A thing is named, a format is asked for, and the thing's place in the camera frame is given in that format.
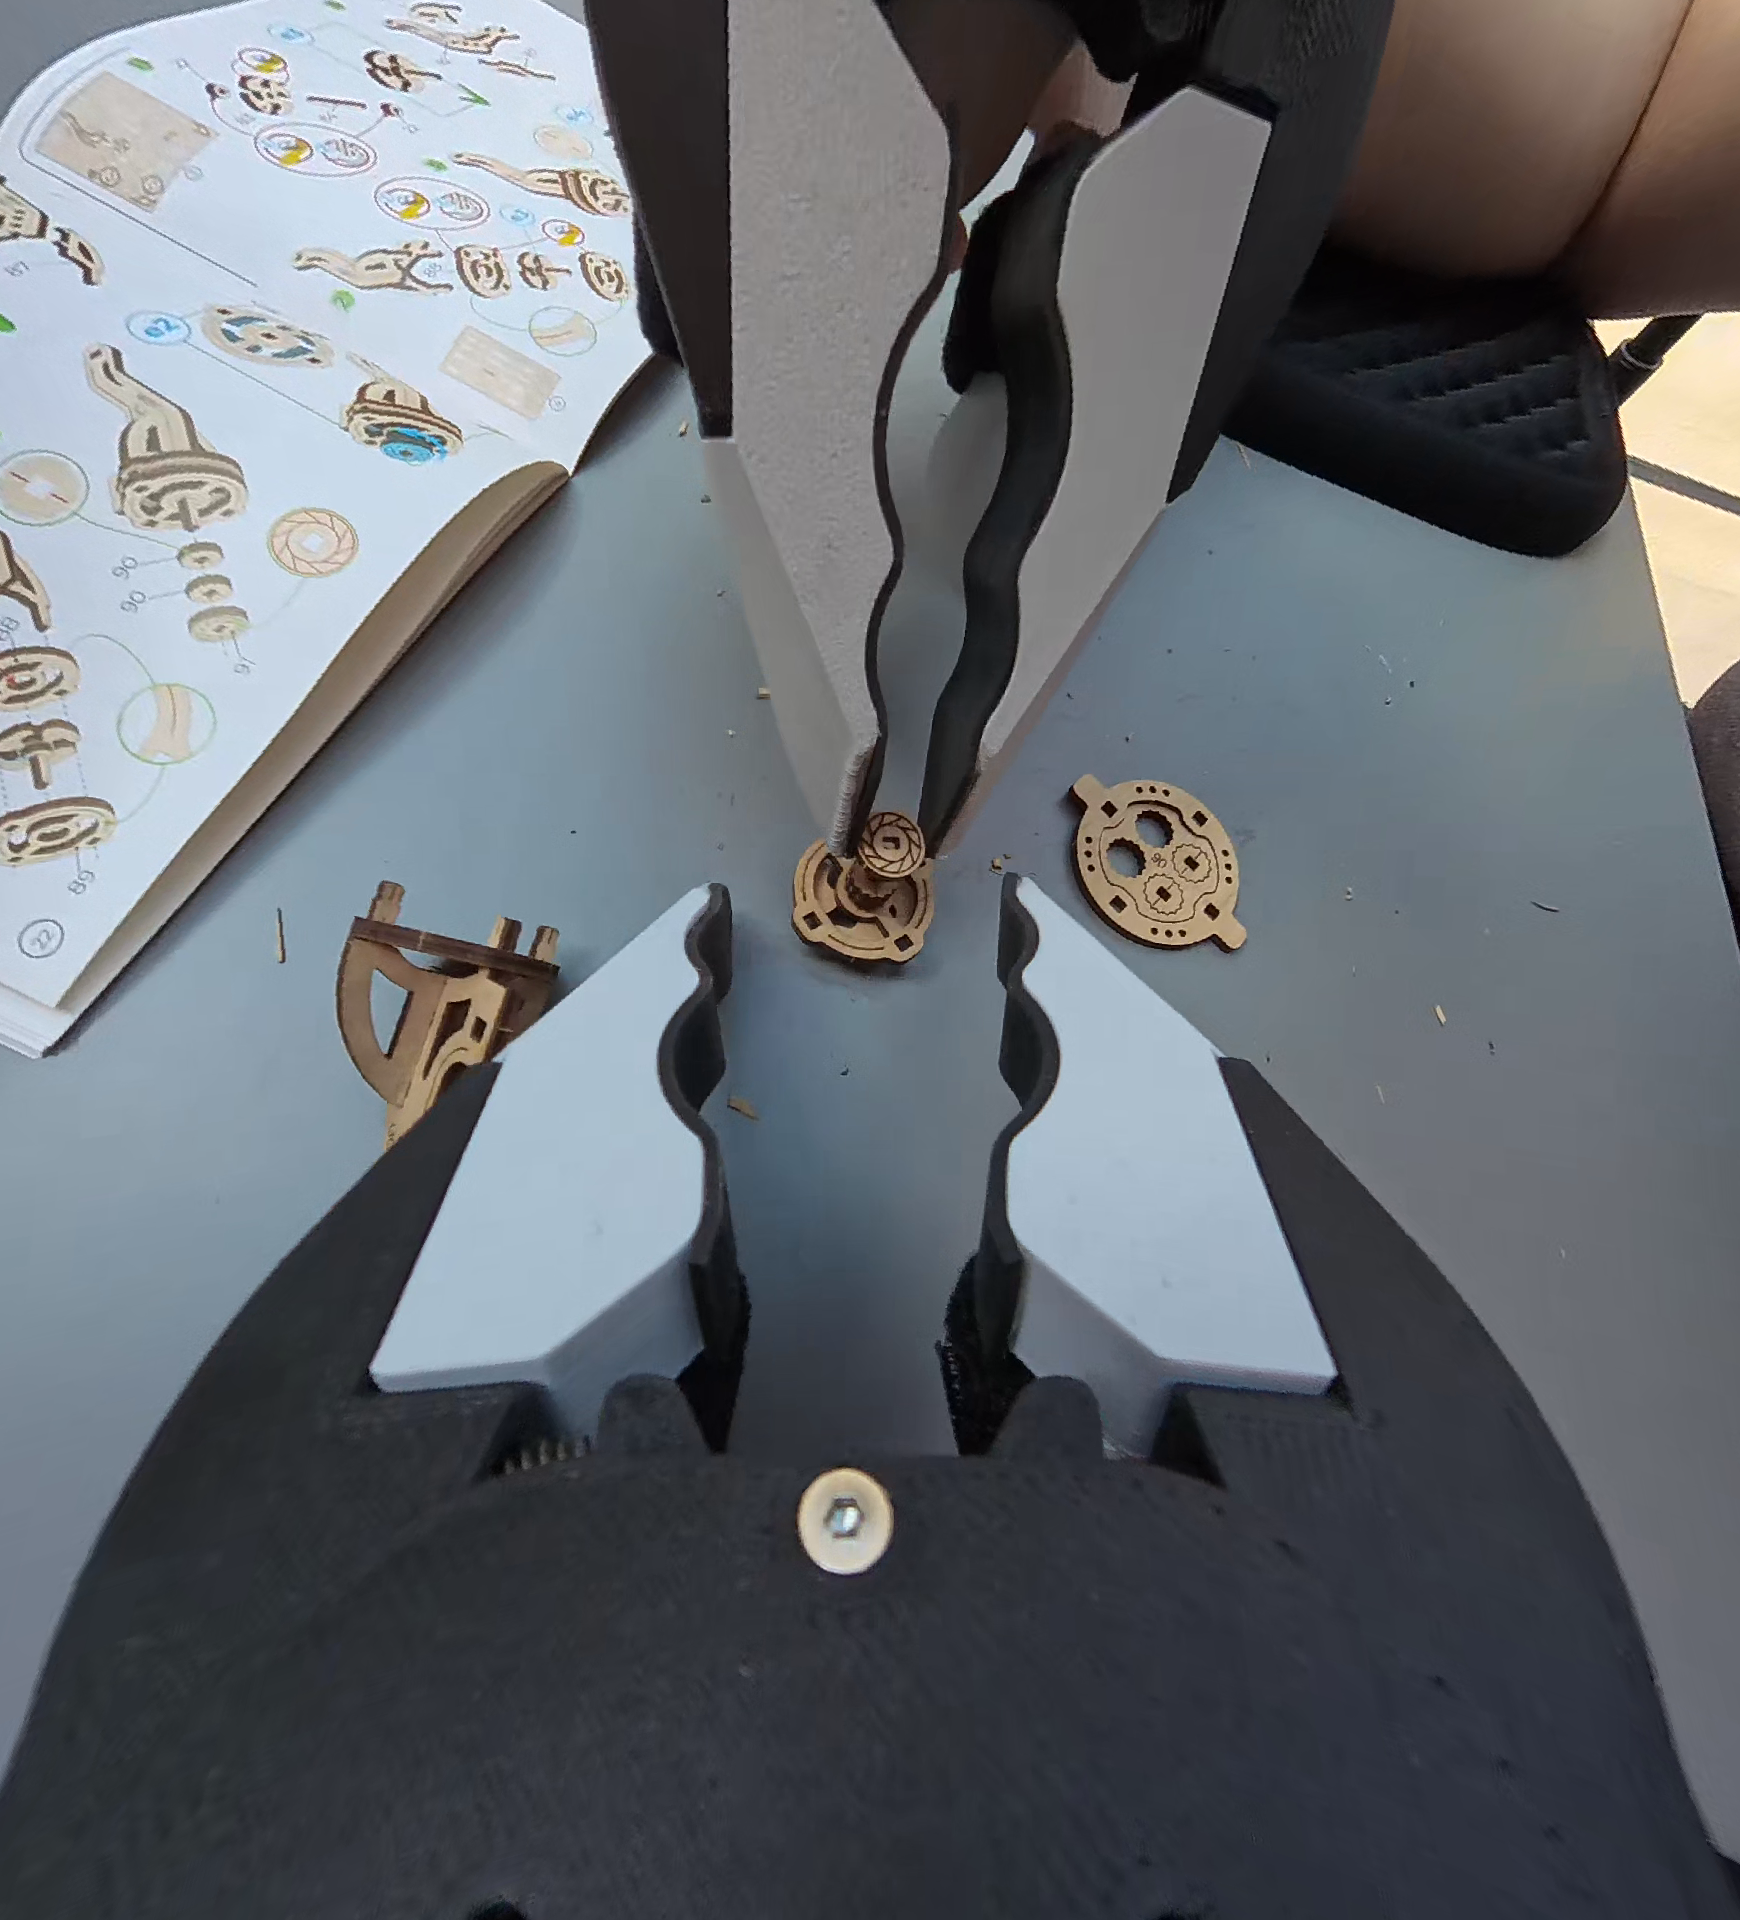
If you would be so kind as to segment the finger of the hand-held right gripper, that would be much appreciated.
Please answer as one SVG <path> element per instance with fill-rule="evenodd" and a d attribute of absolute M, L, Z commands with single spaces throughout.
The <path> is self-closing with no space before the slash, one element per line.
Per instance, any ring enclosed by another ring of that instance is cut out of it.
<path fill-rule="evenodd" d="M 1200 87 L 1062 155 L 1013 213 L 988 309 L 1004 393 L 962 563 L 919 822 L 948 852 L 1162 512 L 1269 122 Z"/>
<path fill-rule="evenodd" d="M 887 404 L 947 277 L 953 135 L 875 4 L 732 1 L 728 65 L 732 434 L 706 457 L 791 771 L 848 856 L 902 560 Z"/>

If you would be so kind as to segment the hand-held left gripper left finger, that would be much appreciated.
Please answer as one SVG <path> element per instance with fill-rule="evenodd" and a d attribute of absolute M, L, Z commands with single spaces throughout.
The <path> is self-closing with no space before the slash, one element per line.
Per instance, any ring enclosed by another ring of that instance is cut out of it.
<path fill-rule="evenodd" d="M 370 1361 L 379 1391 L 522 1383 L 561 1438 L 589 1438 L 619 1380 L 658 1375 L 728 1447 L 743 1276 L 704 1105 L 730 983 L 709 882 L 503 1052 Z"/>

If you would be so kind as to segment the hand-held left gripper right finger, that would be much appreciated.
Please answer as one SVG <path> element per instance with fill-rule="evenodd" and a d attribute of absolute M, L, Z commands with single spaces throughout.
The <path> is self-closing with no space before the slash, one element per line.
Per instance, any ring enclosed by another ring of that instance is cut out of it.
<path fill-rule="evenodd" d="M 1337 1380 L 1218 1045 L 1035 882 L 1007 877 L 998 1067 L 1019 1102 L 939 1345 L 960 1452 L 1033 1379 L 1095 1394 L 1103 1444 L 1152 1455 L 1181 1386 Z"/>

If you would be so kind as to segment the round wooden hub assembly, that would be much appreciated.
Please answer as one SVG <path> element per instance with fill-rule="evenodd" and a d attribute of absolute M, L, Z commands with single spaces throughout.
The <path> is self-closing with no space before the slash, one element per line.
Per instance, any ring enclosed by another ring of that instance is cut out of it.
<path fill-rule="evenodd" d="M 793 873 L 793 927 L 806 943 L 857 966 L 906 963 L 921 953 L 931 930 L 933 860 L 924 873 L 908 879 L 889 909 L 860 916 L 838 894 L 839 875 L 855 849 L 857 843 L 838 854 L 822 839 L 806 849 Z"/>

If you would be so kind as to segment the black quilted seat cushion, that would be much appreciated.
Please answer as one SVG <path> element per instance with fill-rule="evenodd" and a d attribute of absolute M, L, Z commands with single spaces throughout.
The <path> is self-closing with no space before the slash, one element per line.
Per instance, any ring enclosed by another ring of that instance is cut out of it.
<path fill-rule="evenodd" d="M 1612 371 L 1545 277 L 1315 257 L 1222 430 L 1482 545 L 1577 550 L 1627 492 Z"/>

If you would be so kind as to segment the round wooden gear-cutout plate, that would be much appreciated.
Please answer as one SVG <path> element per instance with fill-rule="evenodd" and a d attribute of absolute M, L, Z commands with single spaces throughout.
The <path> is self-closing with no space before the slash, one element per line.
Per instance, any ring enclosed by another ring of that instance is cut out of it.
<path fill-rule="evenodd" d="M 1075 780 L 1075 875 L 1098 918 L 1146 948 L 1239 949 L 1237 849 L 1218 818 L 1164 782 Z"/>

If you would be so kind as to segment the black metal rod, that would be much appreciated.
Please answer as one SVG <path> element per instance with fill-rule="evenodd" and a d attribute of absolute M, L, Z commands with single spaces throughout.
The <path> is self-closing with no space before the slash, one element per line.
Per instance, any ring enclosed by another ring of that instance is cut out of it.
<path fill-rule="evenodd" d="M 1663 367 L 1670 350 L 1680 345 L 1702 320 L 1700 312 L 1651 317 L 1636 333 L 1608 349 L 1614 380 L 1633 393 Z"/>

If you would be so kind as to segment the illustrated instruction booklet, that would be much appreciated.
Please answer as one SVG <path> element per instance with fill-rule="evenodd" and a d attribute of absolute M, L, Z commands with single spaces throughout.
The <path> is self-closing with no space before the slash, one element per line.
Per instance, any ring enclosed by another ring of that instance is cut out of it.
<path fill-rule="evenodd" d="M 41 1058 L 647 360 L 553 4 L 223 4 L 0 124 L 0 1044 Z"/>

